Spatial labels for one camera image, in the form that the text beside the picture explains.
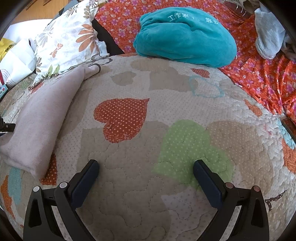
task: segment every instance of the screw head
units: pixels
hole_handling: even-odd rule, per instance
[[[35,187],[33,188],[33,191],[34,191],[34,192],[38,192],[38,191],[39,191],[39,189],[40,189],[40,187],[38,187],[38,186],[35,186]]]
[[[227,188],[233,188],[233,184],[232,184],[232,183],[225,183],[225,186],[226,186]]]
[[[259,192],[259,191],[260,191],[260,187],[258,187],[258,186],[254,186],[254,190],[255,190],[256,192]]]
[[[66,182],[62,182],[59,186],[60,188],[65,188],[68,184]]]

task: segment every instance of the teal fleece blanket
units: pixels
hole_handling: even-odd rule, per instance
[[[218,68],[230,64],[237,54],[235,41],[227,29],[199,9],[160,9],[141,16],[140,24],[133,46],[141,56]]]

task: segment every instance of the quilt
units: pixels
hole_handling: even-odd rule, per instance
[[[69,181],[90,159],[99,162],[99,177],[77,213],[98,241],[196,240],[216,212],[193,176],[197,159],[236,187],[260,186],[270,240],[281,235],[296,209],[296,149],[280,115],[218,69],[134,53],[96,63],[101,72],[74,97],[43,179],[6,165],[0,154],[0,205],[21,237],[32,188]],[[0,103],[6,123],[59,76],[32,89],[33,79]]]

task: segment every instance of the brown polka dot fabric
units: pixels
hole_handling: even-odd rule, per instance
[[[57,158],[54,153],[50,157],[49,168],[44,178],[40,179],[42,185],[56,185],[57,184]]]
[[[124,54],[120,54],[118,56],[120,57],[130,57],[130,56],[136,56],[137,54],[136,53],[124,53]]]
[[[11,214],[12,218],[15,219],[15,216],[13,215],[12,209],[11,209],[11,197],[8,195],[8,175],[5,177],[4,182],[1,185],[1,194],[4,200],[4,206],[7,210],[7,212],[9,212],[9,214]]]
[[[291,172],[296,174],[296,150],[292,150],[282,139],[281,144],[284,151],[284,166],[287,167]]]
[[[94,110],[94,118],[106,123],[104,136],[111,143],[134,138],[146,119],[149,99],[112,99],[100,103]]]
[[[44,84],[44,82],[39,83],[38,85],[36,85],[32,91],[31,94],[35,93],[38,89],[40,89],[40,87]]]
[[[204,77],[204,78],[209,78],[210,77],[210,72],[207,71],[207,70],[204,70],[204,69],[194,69],[194,68],[192,68],[191,70],[194,73],[200,75],[201,77]]]
[[[244,99],[244,102],[246,106],[251,110],[256,116],[262,116],[262,111],[258,106],[252,105],[250,102],[248,102],[246,99]]]

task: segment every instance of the floral pillow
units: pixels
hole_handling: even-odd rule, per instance
[[[92,27],[98,0],[84,0],[53,20],[35,38],[37,76],[33,85],[68,71],[83,62],[108,57]]]

